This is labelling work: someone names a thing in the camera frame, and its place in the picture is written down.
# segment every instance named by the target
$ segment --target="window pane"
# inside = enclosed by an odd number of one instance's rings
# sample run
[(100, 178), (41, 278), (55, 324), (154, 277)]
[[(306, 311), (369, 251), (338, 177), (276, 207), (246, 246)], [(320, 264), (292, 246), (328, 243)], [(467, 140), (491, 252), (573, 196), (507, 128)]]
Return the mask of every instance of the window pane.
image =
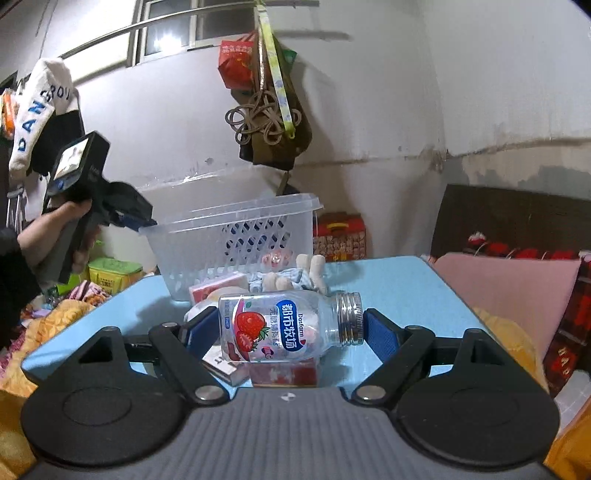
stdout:
[[(149, 3), (149, 18), (191, 10), (191, 0), (161, 0)], [(159, 51), (174, 53), (189, 44), (191, 17), (180, 17), (148, 27), (146, 35), (146, 55)]]
[[(204, 0), (204, 7), (227, 4), (229, 0)], [(203, 16), (203, 37), (215, 38), (249, 33), (255, 28), (252, 7), (224, 10)]]

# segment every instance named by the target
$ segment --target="clear bottle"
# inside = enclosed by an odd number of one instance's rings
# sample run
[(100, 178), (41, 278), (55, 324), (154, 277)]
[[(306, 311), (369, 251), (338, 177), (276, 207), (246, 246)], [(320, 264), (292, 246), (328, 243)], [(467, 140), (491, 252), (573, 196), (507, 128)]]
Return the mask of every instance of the clear bottle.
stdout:
[(293, 362), (335, 345), (363, 343), (359, 293), (308, 290), (226, 295), (219, 300), (222, 352), (235, 362)]

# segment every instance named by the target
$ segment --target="ribbed gray surface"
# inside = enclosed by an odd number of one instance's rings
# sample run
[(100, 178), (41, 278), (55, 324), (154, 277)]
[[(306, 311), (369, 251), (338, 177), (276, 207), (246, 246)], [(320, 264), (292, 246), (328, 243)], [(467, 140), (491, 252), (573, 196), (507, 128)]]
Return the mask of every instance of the ribbed gray surface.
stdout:
[(23, 478), (555, 479), (540, 465), (529, 465), (512, 472), (474, 473), (438, 464), (407, 445), (383, 411), (351, 405), (337, 388), (292, 392), (243, 388), (225, 406), (195, 410), (173, 442), (136, 465), (104, 472), (73, 472), (43, 463)]

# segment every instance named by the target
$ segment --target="bottle cap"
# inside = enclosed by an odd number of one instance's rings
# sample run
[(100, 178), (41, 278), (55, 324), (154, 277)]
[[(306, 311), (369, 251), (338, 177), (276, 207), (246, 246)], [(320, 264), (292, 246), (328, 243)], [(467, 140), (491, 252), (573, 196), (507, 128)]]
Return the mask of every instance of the bottle cap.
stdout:
[(337, 319), (342, 345), (363, 343), (363, 307), (359, 293), (337, 293)]

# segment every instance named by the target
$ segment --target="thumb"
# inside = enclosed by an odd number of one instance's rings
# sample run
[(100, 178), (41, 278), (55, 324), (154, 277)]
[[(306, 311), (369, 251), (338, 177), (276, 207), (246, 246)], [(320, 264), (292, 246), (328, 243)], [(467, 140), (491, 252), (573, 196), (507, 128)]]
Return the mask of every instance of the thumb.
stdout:
[(52, 220), (61, 225), (65, 225), (72, 220), (78, 220), (90, 211), (92, 200), (85, 200), (81, 203), (66, 202), (57, 210), (51, 213)]

